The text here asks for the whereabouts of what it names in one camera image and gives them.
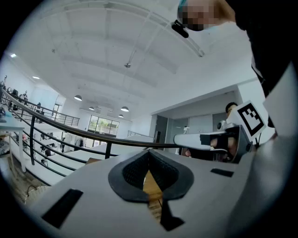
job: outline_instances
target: glass window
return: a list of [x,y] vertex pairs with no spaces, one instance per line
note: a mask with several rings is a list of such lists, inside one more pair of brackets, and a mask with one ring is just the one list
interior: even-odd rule
[[90,123],[89,123],[89,130],[95,131],[97,125],[98,117],[91,116]]
[[109,134],[112,121],[104,118],[99,118],[96,126],[97,132]]
[[118,127],[119,127],[119,122],[118,121],[112,121],[111,129],[110,129],[109,134],[117,135]]
[[88,130],[91,132],[101,132],[111,135],[117,135],[119,121],[112,121],[109,119],[91,116]]

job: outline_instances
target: white ceiling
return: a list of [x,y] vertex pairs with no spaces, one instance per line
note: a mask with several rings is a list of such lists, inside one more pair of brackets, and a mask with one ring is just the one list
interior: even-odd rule
[[[20,33],[15,39],[18,47],[12,44],[11,50],[66,98],[80,94],[83,108],[106,107],[116,116],[122,106],[134,111],[151,100],[157,88],[171,83],[181,65],[247,40],[235,24],[182,38],[170,25],[177,4],[178,0],[49,1],[23,29],[39,37],[33,42]],[[124,67],[128,62],[129,69]]]

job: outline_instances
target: black railing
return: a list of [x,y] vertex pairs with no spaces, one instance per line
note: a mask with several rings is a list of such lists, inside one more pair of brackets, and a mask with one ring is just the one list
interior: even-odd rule
[[151,136],[145,136],[145,135],[142,135],[142,134],[140,134],[140,133],[136,133],[136,132],[132,132],[132,131],[129,131],[129,132],[127,133],[127,136],[134,136],[134,135],[153,138],[153,137],[151,137]]
[[[32,102],[29,102],[27,100],[21,99],[18,96],[14,95],[14,94],[9,94],[10,96],[14,97],[16,100],[18,100],[19,102],[21,102],[24,106],[27,106],[28,108],[30,108],[31,110],[38,112],[39,114],[54,120],[56,122],[68,125],[68,126],[78,126],[79,124],[79,118],[77,117],[72,117],[69,115],[65,115],[63,113],[60,112],[56,112],[54,110],[50,110],[48,108],[42,107],[40,105],[34,104]],[[8,96],[6,94],[2,94],[2,101],[5,101],[6,104],[11,101]],[[26,120],[26,121],[31,121],[32,115],[27,113],[25,110],[23,110],[22,107],[16,106],[13,108],[14,112],[16,114],[19,114],[22,117],[22,120]],[[36,118],[36,122],[38,123],[42,123],[42,120],[38,120]]]
[[[110,156],[117,156],[115,154],[111,154],[111,147],[112,144],[118,144],[118,145],[128,145],[128,146],[137,146],[137,147],[145,147],[145,148],[179,148],[179,146],[175,145],[175,144],[159,144],[159,143],[148,143],[148,142],[139,142],[139,141],[133,141],[133,140],[127,140],[127,139],[117,139],[117,138],[113,138],[113,137],[109,137],[109,136],[105,136],[105,135],[100,135],[100,134],[95,134],[92,132],[87,132],[87,131],[83,131],[83,130],[79,130],[73,127],[68,126],[67,124],[64,123],[60,123],[57,120],[53,120],[51,117],[47,117],[43,114],[41,114],[40,112],[37,112],[35,109],[32,109],[26,105],[24,105],[23,103],[21,103],[19,101],[19,99],[16,99],[15,97],[11,96],[9,93],[7,93],[6,91],[4,91],[2,89],[2,93],[3,93],[3,97],[5,100],[5,105],[8,107],[9,111],[12,112],[13,116],[16,117],[17,119],[20,119],[21,121],[24,121],[28,126],[30,126],[30,134],[28,134],[26,131],[24,131],[24,133],[29,137],[29,141],[30,143],[28,144],[25,140],[23,140],[23,143],[25,145],[27,145],[30,148],[30,154],[24,150],[24,152],[31,158],[31,164],[34,165],[35,162],[37,162],[38,164],[42,165],[43,167],[61,175],[61,176],[66,176],[65,174],[58,172],[48,166],[46,166],[45,164],[41,163],[39,160],[37,160],[35,158],[35,153],[39,154],[40,156],[42,156],[43,158],[61,166],[64,167],[66,169],[69,169],[71,171],[76,170],[75,168],[72,168],[70,166],[64,165],[60,162],[55,161],[54,159],[50,158],[50,156],[46,156],[44,154],[42,154],[41,152],[39,152],[38,150],[36,150],[34,148],[34,143],[38,143],[39,145],[45,147],[46,149],[60,155],[63,156],[67,159],[70,160],[74,160],[80,163],[86,163],[85,160],[81,160],[81,159],[77,159],[74,157],[71,157],[67,154],[64,154],[62,152],[59,152],[53,148],[51,148],[50,146],[44,145],[42,142],[40,142],[39,140],[37,140],[36,138],[34,138],[34,130],[38,131],[39,133],[41,133],[42,135],[47,136],[50,139],[53,139],[59,143],[61,143],[62,145],[67,145],[70,146],[72,148],[74,148],[75,150],[82,150],[85,152],[90,152],[90,153],[94,153],[94,154],[100,154],[100,155],[104,155],[105,159],[110,158]],[[13,108],[11,108],[11,103],[13,103],[13,105],[18,107],[18,110],[21,110],[21,113],[18,113],[17,111],[14,111]],[[28,119],[24,119],[22,116],[24,116],[25,114],[30,115],[30,120]],[[102,142],[106,142],[107,143],[107,147],[106,147],[106,151],[105,152],[100,152],[100,151],[94,151],[94,150],[90,150],[84,147],[78,147],[75,146],[73,144],[67,143],[65,141],[62,141],[52,135],[49,135],[43,131],[41,131],[40,129],[36,128],[34,125],[36,122],[40,122],[42,121],[43,123],[47,123],[55,128],[58,128],[64,132],[68,132],[71,133],[73,135],[77,135],[83,138],[87,138],[87,139],[94,139],[94,140],[98,140],[98,141],[102,141]]]

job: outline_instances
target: white wall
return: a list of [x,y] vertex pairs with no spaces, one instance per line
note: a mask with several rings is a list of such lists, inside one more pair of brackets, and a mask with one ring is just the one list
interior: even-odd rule
[[60,107],[58,109],[58,112],[61,112],[62,111],[62,108],[63,108],[63,105],[65,103],[65,100],[66,100],[66,98],[63,97],[61,94],[59,94],[59,96],[57,97],[57,100],[55,102],[55,104],[60,105]]
[[156,118],[151,115],[143,115],[132,120],[131,131],[136,132],[145,136],[152,135],[153,130],[155,130],[154,125],[156,125]]
[[239,92],[239,88],[237,87],[237,89],[234,91],[234,93],[235,93],[235,98],[236,98],[236,103],[238,104],[238,105],[241,105],[241,104],[243,104],[243,100],[242,100],[242,97],[241,97],[241,94],[240,94],[240,92]]
[[152,118],[151,118],[151,124],[150,124],[150,130],[149,130],[150,137],[155,136],[156,122],[157,122],[157,114],[152,115]]
[[131,121],[120,121],[116,138],[125,139],[131,129]]
[[26,77],[4,54],[0,62],[0,81],[7,75],[6,88],[16,89],[20,94],[24,94],[27,90],[28,98],[31,97],[34,90],[34,83]]
[[[242,101],[245,103],[246,101],[250,100],[257,108],[258,112],[260,113],[261,117],[268,123],[268,113],[263,106],[263,102],[265,101],[265,95],[260,84],[260,81],[256,78],[252,81],[247,83],[239,84],[238,90],[241,95]],[[266,127],[265,130],[262,132],[260,143],[264,143],[268,141],[271,136],[274,134],[275,129]]]
[[55,102],[59,94],[48,85],[37,85],[35,86],[29,101],[38,104],[41,103],[41,106],[53,110]]
[[70,99],[66,99],[63,105],[61,113],[72,117],[79,117],[80,114],[80,102],[73,102]]
[[163,117],[172,119],[180,119],[187,117],[195,117],[200,115],[217,114],[225,112],[225,107],[230,102],[235,102],[236,97],[234,92],[224,93],[215,97],[204,99],[198,102],[190,103],[185,106],[180,106],[162,113]]
[[91,118],[91,114],[80,110],[79,118],[80,118],[80,120],[79,120],[79,124],[78,124],[78,129],[87,131],[89,122],[90,122],[90,118]]
[[189,134],[213,131],[212,115],[191,117],[189,122]]

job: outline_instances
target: white table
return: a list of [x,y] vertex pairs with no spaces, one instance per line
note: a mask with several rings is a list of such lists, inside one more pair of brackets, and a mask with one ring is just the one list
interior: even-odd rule
[[23,155],[23,130],[24,127],[20,121],[14,118],[11,112],[6,111],[6,116],[2,117],[6,122],[0,122],[0,131],[4,132],[18,132],[19,133],[19,149],[20,149],[20,163],[22,171],[26,172],[25,159]]

